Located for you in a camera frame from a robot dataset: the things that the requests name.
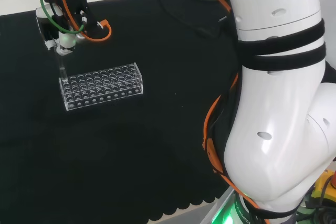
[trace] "screw hole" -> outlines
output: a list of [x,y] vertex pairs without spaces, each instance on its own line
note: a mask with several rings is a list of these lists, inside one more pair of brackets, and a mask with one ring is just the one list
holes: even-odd
[[279,76],[283,71],[267,71],[270,76]]
[[286,10],[283,9],[283,8],[280,8],[280,9],[277,9],[274,12],[272,12],[272,16],[273,17],[279,17],[279,16],[281,16],[281,15],[283,15],[285,13],[286,13]]
[[327,119],[323,118],[323,122],[327,127],[330,126],[330,122]]
[[258,132],[257,133],[259,137],[261,137],[263,140],[271,140],[272,135],[267,132]]

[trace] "green cable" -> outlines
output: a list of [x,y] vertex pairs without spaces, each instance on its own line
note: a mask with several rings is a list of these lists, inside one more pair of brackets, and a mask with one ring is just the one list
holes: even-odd
[[40,0],[41,2],[41,7],[42,7],[42,10],[43,12],[46,14],[48,20],[54,25],[56,26],[60,31],[64,32],[64,33],[67,33],[67,34],[78,34],[80,33],[81,31],[84,30],[84,25],[82,24],[81,27],[79,28],[78,31],[70,31],[70,30],[67,30],[67,29],[64,29],[63,27],[59,26],[53,19],[52,17],[49,15],[49,13],[47,12],[46,10],[46,7],[44,6],[44,2],[43,0]]

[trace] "black velcro strap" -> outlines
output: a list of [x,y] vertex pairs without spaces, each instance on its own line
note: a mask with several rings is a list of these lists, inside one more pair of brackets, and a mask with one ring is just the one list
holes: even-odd
[[250,213],[252,213],[253,215],[259,217],[260,219],[264,219],[264,220],[279,219],[279,218],[284,218],[284,217],[291,216],[294,213],[296,213],[296,211],[299,209],[302,201],[292,211],[289,211],[289,212],[271,212],[271,211],[268,211],[268,210],[257,209],[255,207],[253,207],[246,199],[244,199],[244,203],[245,203],[248,211]]
[[239,55],[272,55],[306,46],[320,39],[325,32],[324,20],[295,34],[259,41],[238,41]]
[[285,56],[241,55],[240,63],[249,69],[260,71],[283,71],[304,68],[319,63],[326,56],[325,44],[312,51]]

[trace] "green led light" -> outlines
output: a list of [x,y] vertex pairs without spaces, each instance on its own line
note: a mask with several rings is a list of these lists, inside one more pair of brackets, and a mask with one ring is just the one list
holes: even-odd
[[218,215],[220,214],[221,211],[219,211],[216,216],[212,219],[211,224],[215,224],[215,221],[217,220]]
[[233,224],[233,219],[232,219],[231,215],[226,217],[226,219],[223,221],[223,224]]

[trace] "robotic arm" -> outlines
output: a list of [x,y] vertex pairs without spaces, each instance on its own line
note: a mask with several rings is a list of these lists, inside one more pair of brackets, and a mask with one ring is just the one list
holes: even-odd
[[[241,95],[224,155],[232,182],[260,209],[295,209],[336,156],[336,85],[321,84],[325,70],[324,23],[319,0],[230,0],[243,63]],[[86,0],[67,0],[85,36],[105,36]],[[65,19],[65,5],[55,0]],[[50,5],[48,13],[52,15]],[[50,25],[40,9],[40,28]],[[77,30],[71,24],[68,29]],[[58,35],[59,50],[74,46]],[[290,217],[270,220],[278,224]],[[238,215],[235,223],[241,223]]]

